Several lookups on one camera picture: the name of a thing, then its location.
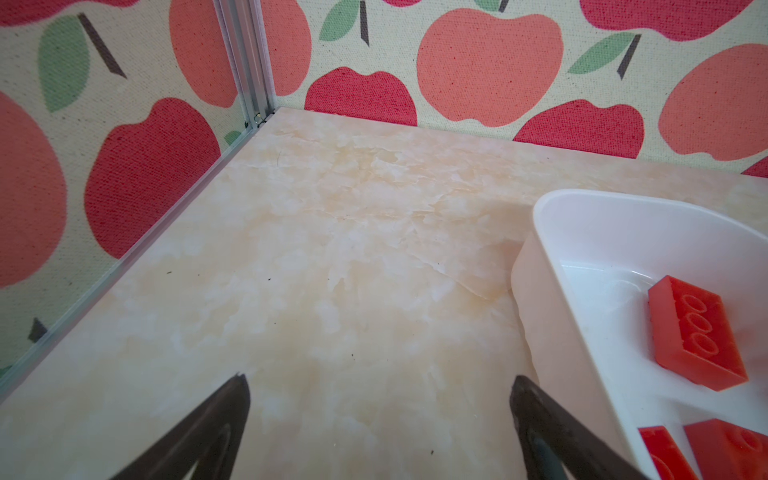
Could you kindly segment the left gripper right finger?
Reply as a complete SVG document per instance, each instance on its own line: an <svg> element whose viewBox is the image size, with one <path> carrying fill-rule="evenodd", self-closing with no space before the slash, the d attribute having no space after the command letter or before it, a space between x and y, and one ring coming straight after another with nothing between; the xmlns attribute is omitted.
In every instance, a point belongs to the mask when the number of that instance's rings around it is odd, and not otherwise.
<svg viewBox="0 0 768 480"><path fill-rule="evenodd" d="M515 378L509 406L529 479L645 477L530 378Z"/></svg>

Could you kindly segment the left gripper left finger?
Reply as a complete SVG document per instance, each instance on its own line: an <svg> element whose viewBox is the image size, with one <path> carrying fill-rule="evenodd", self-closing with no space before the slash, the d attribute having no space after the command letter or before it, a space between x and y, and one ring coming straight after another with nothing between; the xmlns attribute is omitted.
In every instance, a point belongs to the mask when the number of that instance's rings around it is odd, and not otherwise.
<svg viewBox="0 0 768 480"><path fill-rule="evenodd" d="M246 376L238 373L207 397L116 479L228 479L250 409Z"/></svg>

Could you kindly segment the red lego brick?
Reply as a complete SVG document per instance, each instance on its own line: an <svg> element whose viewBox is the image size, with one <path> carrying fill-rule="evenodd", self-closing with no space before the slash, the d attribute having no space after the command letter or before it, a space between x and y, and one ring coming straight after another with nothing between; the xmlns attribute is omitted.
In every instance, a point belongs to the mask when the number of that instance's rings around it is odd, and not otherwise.
<svg viewBox="0 0 768 480"><path fill-rule="evenodd" d="M718 419L684 426L704 480L767 478L767 436Z"/></svg>
<svg viewBox="0 0 768 480"><path fill-rule="evenodd" d="M661 367L716 392L749 381L719 295L667 275L648 290L648 306Z"/></svg>
<svg viewBox="0 0 768 480"><path fill-rule="evenodd" d="M694 470L664 426L639 429L661 480L697 480Z"/></svg>

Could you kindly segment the white plastic container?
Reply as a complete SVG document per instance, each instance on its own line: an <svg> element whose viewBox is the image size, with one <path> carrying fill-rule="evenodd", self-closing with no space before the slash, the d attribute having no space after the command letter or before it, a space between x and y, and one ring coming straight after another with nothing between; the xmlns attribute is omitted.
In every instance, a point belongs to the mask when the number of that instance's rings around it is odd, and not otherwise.
<svg viewBox="0 0 768 480"><path fill-rule="evenodd" d="M721 392L656 363L649 289L672 276L718 294L748 381ZM643 427L719 419L767 430L767 238L679 201L564 189L542 196L511 270L538 385L649 478Z"/></svg>

